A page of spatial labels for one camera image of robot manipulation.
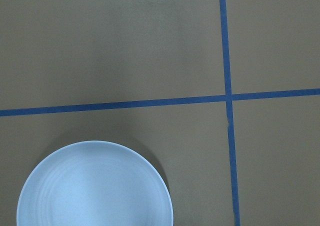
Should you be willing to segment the light blue plate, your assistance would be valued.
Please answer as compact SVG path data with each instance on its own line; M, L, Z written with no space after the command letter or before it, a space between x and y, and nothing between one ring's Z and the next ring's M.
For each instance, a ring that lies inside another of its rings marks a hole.
M169 190L155 167L117 143L62 147L30 173L16 210L18 226L172 226Z

